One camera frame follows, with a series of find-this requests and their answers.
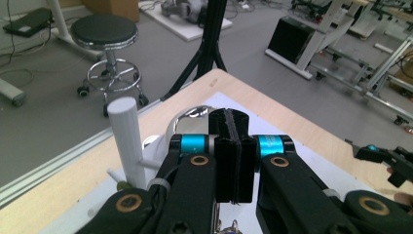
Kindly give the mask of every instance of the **floor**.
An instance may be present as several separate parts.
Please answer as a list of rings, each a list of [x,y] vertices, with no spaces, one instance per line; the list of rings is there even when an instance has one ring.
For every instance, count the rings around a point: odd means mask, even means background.
[[[307,81],[265,56],[280,17],[294,15],[303,21],[306,18],[291,12],[289,1],[270,5],[255,0],[250,3],[249,12],[241,12],[232,1],[227,6],[225,16],[233,26],[221,32],[219,47],[230,74],[339,138],[358,145],[373,143],[384,148],[400,145],[413,150],[413,136],[393,123],[393,112],[366,102],[358,94],[350,94],[332,79]],[[137,42],[117,52],[117,56],[141,69],[141,87],[153,102],[167,93],[197,52],[201,39],[185,42],[144,14],[137,26]],[[11,39],[3,32],[0,35],[2,43]],[[47,38],[48,32],[42,35]],[[375,49],[376,42],[393,49],[401,43],[377,31],[367,40],[346,34],[338,47],[378,65],[389,54]],[[315,59],[345,75],[352,75],[352,69],[357,69],[341,59],[333,63],[327,54],[315,55]],[[0,63],[7,60],[0,57]],[[90,92],[81,98],[76,94],[93,63],[92,57],[52,35],[41,50],[15,56],[10,64],[0,67],[2,79],[27,93],[21,107],[11,106],[8,99],[0,97],[0,187],[109,127],[109,120],[102,115],[102,95]],[[137,97],[134,91],[126,95]],[[387,87],[382,97],[413,112],[413,103]]]

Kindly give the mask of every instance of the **wooden table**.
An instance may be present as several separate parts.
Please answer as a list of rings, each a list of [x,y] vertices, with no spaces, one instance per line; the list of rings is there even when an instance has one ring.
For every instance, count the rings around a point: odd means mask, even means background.
[[[389,175],[385,166],[354,159],[352,148],[342,139],[221,70],[212,70],[140,116],[141,138],[164,134],[169,121],[178,112],[200,105],[218,92],[256,113],[378,192],[390,198],[396,193],[397,189],[387,182]],[[107,179],[108,168],[121,168],[114,137],[92,148],[67,168],[1,210],[0,233],[39,232]],[[404,183],[400,190],[413,193],[413,185]]]
[[[398,18],[399,20],[405,20],[407,22],[413,22],[413,16],[409,13],[403,12],[401,9],[389,7],[386,11]]]

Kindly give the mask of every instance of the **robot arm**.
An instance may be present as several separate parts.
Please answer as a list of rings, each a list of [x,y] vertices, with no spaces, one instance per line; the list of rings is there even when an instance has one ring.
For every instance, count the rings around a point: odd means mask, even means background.
[[[164,16],[177,15],[191,23],[198,23],[206,8],[207,0],[167,0],[161,5]]]
[[[78,233],[211,234],[219,203],[251,203],[260,173],[256,216],[265,234],[410,233],[413,216],[369,191],[344,202],[299,157],[289,136],[249,136],[248,116],[232,109],[209,114],[208,135],[174,135],[148,190],[110,197]]]

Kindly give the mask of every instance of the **black box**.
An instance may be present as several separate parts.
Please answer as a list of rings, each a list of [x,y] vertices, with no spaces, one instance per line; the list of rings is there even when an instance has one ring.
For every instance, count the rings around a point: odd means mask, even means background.
[[[297,64],[315,30],[291,17],[279,20],[268,49]]]
[[[31,37],[51,23],[53,17],[52,12],[46,8],[39,8],[30,12],[26,16],[12,21],[3,29],[12,34],[23,37]]]

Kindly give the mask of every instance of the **tripod stand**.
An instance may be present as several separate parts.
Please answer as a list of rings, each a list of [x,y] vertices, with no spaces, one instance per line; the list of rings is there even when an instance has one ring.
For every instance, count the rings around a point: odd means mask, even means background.
[[[226,71],[224,61],[219,53],[218,39],[221,32],[222,21],[224,20],[227,0],[209,0],[206,10],[206,24],[204,27],[201,46],[181,75],[173,84],[172,88],[161,100],[166,100],[176,94],[191,75],[192,71],[198,66],[197,75],[194,81],[212,70],[213,63],[222,70]]]

